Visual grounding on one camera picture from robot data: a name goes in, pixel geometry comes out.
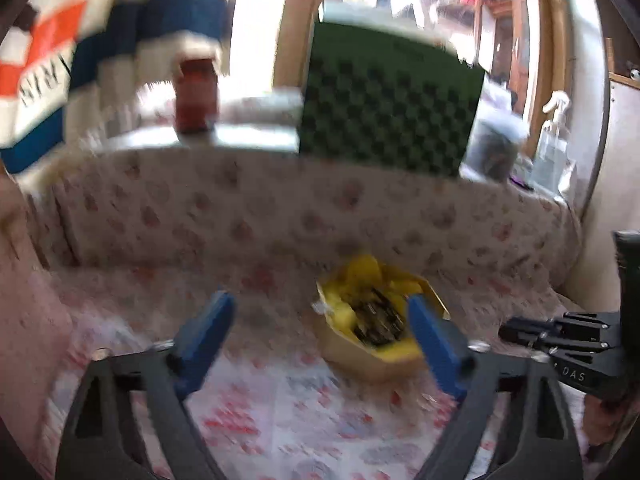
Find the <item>person's right hand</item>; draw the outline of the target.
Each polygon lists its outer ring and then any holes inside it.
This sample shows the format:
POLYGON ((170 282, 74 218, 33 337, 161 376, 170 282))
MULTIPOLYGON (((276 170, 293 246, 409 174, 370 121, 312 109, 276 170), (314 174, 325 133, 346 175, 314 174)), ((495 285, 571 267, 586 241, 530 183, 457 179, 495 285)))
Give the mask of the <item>person's right hand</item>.
MULTIPOLYGON (((638 414, 639 400, 627 399, 611 408, 595 396, 587 394, 582 415, 582 432, 588 440, 586 460, 594 462, 601 448, 612 442, 622 429, 623 422, 631 415, 638 414)), ((614 460, 628 463, 628 468, 639 465, 639 430, 631 430, 614 460)))

